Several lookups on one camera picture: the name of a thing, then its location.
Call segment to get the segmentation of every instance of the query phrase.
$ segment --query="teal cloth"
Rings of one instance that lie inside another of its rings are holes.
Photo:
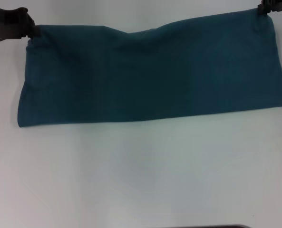
[[[273,22],[255,9],[136,33],[39,27],[27,47],[20,127],[282,106]]]

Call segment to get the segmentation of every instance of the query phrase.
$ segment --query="dark teal fabric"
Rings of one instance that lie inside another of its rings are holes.
[[[40,30],[27,47],[20,127],[282,106],[273,22],[255,9],[137,33],[103,26]]]

